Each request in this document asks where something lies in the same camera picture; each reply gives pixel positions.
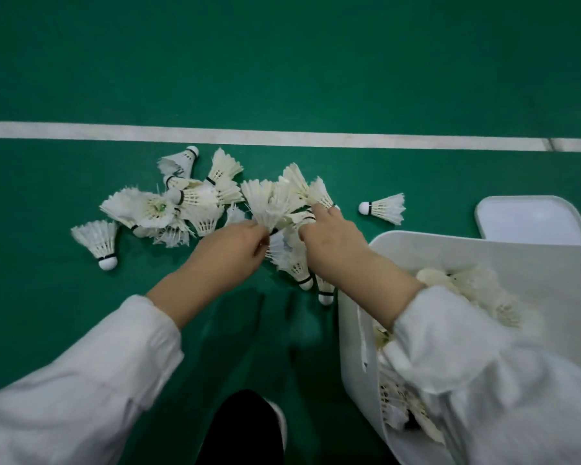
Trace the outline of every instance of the white plastic container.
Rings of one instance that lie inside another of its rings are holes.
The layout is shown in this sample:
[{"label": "white plastic container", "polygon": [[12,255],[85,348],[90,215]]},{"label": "white plastic container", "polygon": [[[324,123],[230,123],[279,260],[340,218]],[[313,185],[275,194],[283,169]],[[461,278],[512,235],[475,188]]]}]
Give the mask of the white plastic container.
[{"label": "white plastic container", "polygon": [[[543,344],[581,366],[581,246],[390,231],[376,237],[371,247],[411,273],[426,267],[448,272],[474,265],[494,269],[506,290],[540,308],[545,321]],[[341,374],[349,396],[402,465],[453,463],[447,450],[422,431],[385,427],[372,319],[363,310],[358,312],[357,304],[343,293],[339,306]]]}]

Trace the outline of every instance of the white court line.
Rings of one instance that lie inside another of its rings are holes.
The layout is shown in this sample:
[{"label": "white court line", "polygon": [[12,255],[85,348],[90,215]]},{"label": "white court line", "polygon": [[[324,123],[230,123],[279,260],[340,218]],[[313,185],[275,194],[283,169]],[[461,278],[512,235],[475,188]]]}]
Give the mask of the white court line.
[{"label": "white court line", "polygon": [[[521,137],[340,134],[45,122],[1,122],[2,139],[125,140],[225,145],[332,148],[545,151],[547,140]],[[581,148],[581,139],[557,139],[558,150]]]}]

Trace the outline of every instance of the badminton shuttlecock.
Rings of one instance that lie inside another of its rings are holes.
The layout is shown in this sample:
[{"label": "badminton shuttlecock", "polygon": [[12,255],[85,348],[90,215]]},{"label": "badminton shuttlecock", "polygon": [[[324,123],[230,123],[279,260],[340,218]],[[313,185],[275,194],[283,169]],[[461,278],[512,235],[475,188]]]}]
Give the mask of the badminton shuttlecock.
[{"label": "badminton shuttlecock", "polygon": [[181,217],[189,220],[199,236],[207,236],[215,231],[217,221],[224,213],[223,206],[190,206],[185,208]]},{"label": "badminton shuttlecock", "polygon": [[318,301],[321,305],[331,305],[333,304],[333,292],[336,289],[329,282],[324,280],[317,274],[317,285],[318,285]]},{"label": "badminton shuttlecock", "polygon": [[231,225],[233,223],[243,222],[245,220],[245,212],[243,212],[236,204],[231,205],[226,210],[226,223],[224,226]]},{"label": "badminton shuttlecock", "polygon": [[170,188],[165,196],[179,209],[182,214],[190,206],[217,205],[217,191],[211,186],[197,186],[194,188]]},{"label": "badminton shuttlecock", "polygon": [[404,194],[386,197],[380,201],[362,202],[359,205],[359,213],[362,215],[374,215],[394,225],[400,225],[403,221]]},{"label": "badminton shuttlecock", "polygon": [[269,233],[288,213],[288,187],[277,188],[271,181],[252,179],[241,183],[241,191],[248,202],[253,218],[267,227]]},{"label": "badminton shuttlecock", "polygon": [[132,202],[136,225],[145,228],[167,227],[175,216],[175,205],[167,195],[139,191]]},{"label": "badminton shuttlecock", "polygon": [[291,163],[282,172],[282,177],[289,180],[292,190],[299,198],[305,202],[309,200],[310,187],[303,178],[299,166],[296,163]]},{"label": "badminton shuttlecock", "polygon": [[164,176],[176,174],[181,178],[189,179],[194,161],[199,155],[198,148],[191,145],[184,152],[161,158],[157,162],[157,167]]},{"label": "badminton shuttlecock", "polygon": [[218,179],[215,189],[217,190],[217,199],[220,204],[235,204],[244,200],[237,183],[228,177]]},{"label": "badminton shuttlecock", "polygon": [[314,281],[308,270],[305,252],[301,248],[289,246],[284,240],[283,232],[271,235],[265,257],[271,260],[279,271],[289,273],[303,290],[312,288]]},{"label": "badminton shuttlecock", "polygon": [[475,266],[451,275],[450,279],[469,302],[485,310],[503,326],[516,328],[532,337],[542,335],[544,322],[539,310],[506,291],[494,270]]},{"label": "badminton shuttlecock", "polygon": [[310,187],[308,188],[308,198],[307,198],[308,205],[312,206],[317,202],[326,209],[334,206],[334,203],[331,200],[330,195],[327,193],[327,189],[325,188],[325,183],[318,176],[310,184]]},{"label": "badminton shuttlecock", "polygon": [[296,210],[301,209],[302,207],[308,205],[305,198],[297,192],[295,185],[288,180],[287,178],[280,176],[278,177],[278,182],[276,183],[276,187],[284,188],[286,187],[287,190],[279,190],[279,193],[287,193],[289,196],[289,212],[294,212]]},{"label": "badminton shuttlecock", "polygon": [[209,171],[206,181],[217,187],[218,181],[223,179],[231,180],[241,171],[243,171],[241,163],[226,154],[221,148],[218,148],[213,155],[213,166],[211,167],[211,171]]},{"label": "badminton shuttlecock", "polygon": [[183,219],[175,217],[170,225],[162,229],[155,236],[154,245],[164,243],[166,248],[176,248],[180,245],[189,245],[190,229]]},{"label": "badminton shuttlecock", "polygon": [[418,274],[415,276],[416,279],[420,282],[423,282],[428,287],[432,287],[435,285],[445,287],[450,292],[456,295],[460,295],[460,290],[454,283],[452,279],[443,271],[439,269],[433,268],[425,268],[418,271]]},{"label": "badminton shuttlecock", "polygon": [[96,220],[71,228],[73,238],[97,258],[99,267],[104,271],[110,271],[118,264],[118,258],[116,258],[114,251],[116,231],[116,222],[106,222],[105,220]]},{"label": "badminton shuttlecock", "polygon": [[135,202],[140,196],[140,191],[136,188],[124,188],[101,203],[99,208],[108,217],[120,222],[124,226],[133,229],[137,227],[134,220]]},{"label": "badminton shuttlecock", "polygon": [[170,175],[163,179],[166,189],[189,189],[197,186],[202,186],[202,181],[197,179],[187,179],[178,176]]}]

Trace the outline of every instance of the white sleeve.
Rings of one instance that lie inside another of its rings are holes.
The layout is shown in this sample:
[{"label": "white sleeve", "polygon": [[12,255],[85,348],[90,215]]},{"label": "white sleeve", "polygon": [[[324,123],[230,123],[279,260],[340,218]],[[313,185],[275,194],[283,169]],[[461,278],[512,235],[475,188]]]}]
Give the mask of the white sleeve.
[{"label": "white sleeve", "polygon": [[581,464],[581,368],[441,287],[420,292],[384,350],[454,460]]},{"label": "white sleeve", "polygon": [[172,320],[129,297],[50,365],[0,390],[0,464],[116,463],[182,359]]}]

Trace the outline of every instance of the green court floor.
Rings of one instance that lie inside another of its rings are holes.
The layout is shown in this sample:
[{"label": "green court floor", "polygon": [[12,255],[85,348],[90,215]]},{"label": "green court floor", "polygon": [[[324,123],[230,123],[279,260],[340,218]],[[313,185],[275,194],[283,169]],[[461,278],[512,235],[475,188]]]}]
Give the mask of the green court floor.
[{"label": "green court floor", "polygon": [[[0,0],[0,121],[581,138],[581,0]],[[213,145],[199,145],[195,176]],[[188,257],[123,232],[103,273],[69,234],[180,144],[0,140],[0,388],[55,359]],[[581,212],[581,154],[224,147],[245,179],[294,161],[357,204],[404,192],[402,229],[479,237],[490,195]],[[336,308],[263,266],[183,332],[184,362],[125,465],[189,464],[240,388],[278,402],[289,464],[393,463],[344,392]]]},{"label": "green court floor", "polygon": [[581,0],[0,0],[0,120],[581,137]]},{"label": "green court floor", "polygon": [[[317,174],[368,240],[390,230],[357,214],[363,200],[405,192],[402,229],[479,237],[488,195],[555,194],[581,211],[581,154],[228,146],[245,179],[275,179],[290,161]],[[0,387],[41,367],[125,297],[145,293],[191,248],[165,249],[129,232],[119,266],[103,273],[69,234],[102,218],[98,204],[125,185],[155,190],[159,156],[179,144],[0,140]],[[203,178],[214,146],[201,146]],[[190,463],[225,396],[253,388],[286,411],[287,461],[388,463],[380,438],[344,393],[336,309],[323,309],[264,265],[183,331],[185,360],[138,423],[124,464]]]}]

